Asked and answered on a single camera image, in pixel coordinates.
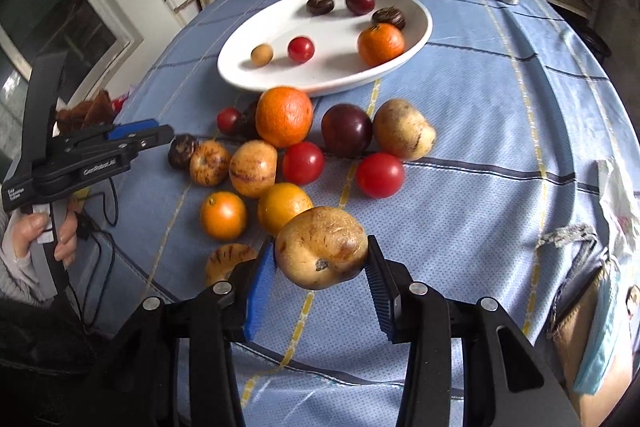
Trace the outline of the person's left hand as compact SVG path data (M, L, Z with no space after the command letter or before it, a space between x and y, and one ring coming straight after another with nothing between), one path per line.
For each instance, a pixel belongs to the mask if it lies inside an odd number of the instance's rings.
M20 267L26 267L29 260L29 247L43 233L47 217L43 213L32 213L19 217L10 226L14 259ZM63 224L58 230L58 246L54 257L68 267L76 257L77 217L73 210L66 212Z

